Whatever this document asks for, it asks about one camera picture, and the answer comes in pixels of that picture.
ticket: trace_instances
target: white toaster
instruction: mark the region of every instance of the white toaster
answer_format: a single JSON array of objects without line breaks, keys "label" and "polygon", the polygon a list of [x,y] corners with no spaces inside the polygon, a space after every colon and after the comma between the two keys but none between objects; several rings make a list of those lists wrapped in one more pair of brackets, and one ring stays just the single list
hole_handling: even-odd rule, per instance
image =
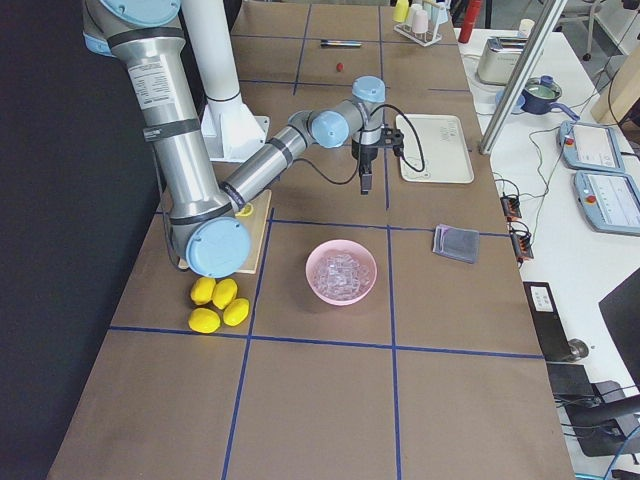
[{"label": "white toaster", "polygon": [[506,85],[526,43],[526,38],[489,37],[478,63],[480,81]]}]

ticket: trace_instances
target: red bottle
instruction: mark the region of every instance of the red bottle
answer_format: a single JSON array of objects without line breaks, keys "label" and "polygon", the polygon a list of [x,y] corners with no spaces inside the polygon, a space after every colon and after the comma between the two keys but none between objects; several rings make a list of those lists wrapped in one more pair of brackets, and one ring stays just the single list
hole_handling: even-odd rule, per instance
[{"label": "red bottle", "polygon": [[460,29],[460,36],[458,37],[460,43],[467,43],[469,41],[473,27],[476,24],[476,19],[480,14],[480,8],[482,8],[482,0],[471,0],[471,4],[464,14],[464,22],[462,22],[462,28]]}]

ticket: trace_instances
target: pen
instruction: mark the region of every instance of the pen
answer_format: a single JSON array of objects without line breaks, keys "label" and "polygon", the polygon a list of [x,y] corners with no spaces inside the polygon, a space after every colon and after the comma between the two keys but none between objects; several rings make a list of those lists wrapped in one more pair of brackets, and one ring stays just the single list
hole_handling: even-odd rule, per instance
[{"label": "pen", "polygon": [[320,40],[320,46],[322,48],[338,47],[338,48],[360,48],[362,42],[356,42],[355,40]]}]

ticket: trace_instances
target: folded cloth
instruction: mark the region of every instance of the folded cloth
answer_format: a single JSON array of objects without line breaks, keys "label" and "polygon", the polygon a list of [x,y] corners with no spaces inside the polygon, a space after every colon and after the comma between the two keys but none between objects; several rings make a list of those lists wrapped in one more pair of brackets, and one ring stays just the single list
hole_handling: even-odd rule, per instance
[{"label": "folded cloth", "polygon": [[433,253],[462,262],[476,263],[479,244],[480,233],[477,230],[440,224],[433,237]]}]

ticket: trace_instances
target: saucepan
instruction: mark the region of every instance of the saucepan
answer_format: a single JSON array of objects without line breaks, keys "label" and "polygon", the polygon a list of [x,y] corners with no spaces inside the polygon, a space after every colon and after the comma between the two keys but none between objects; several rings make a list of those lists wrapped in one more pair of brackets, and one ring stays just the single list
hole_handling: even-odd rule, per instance
[{"label": "saucepan", "polygon": [[549,75],[530,78],[524,86],[522,95],[525,99],[522,110],[525,112],[544,115],[554,108],[559,108],[572,120],[580,120],[580,116],[573,110],[556,101],[562,96],[562,89]]}]

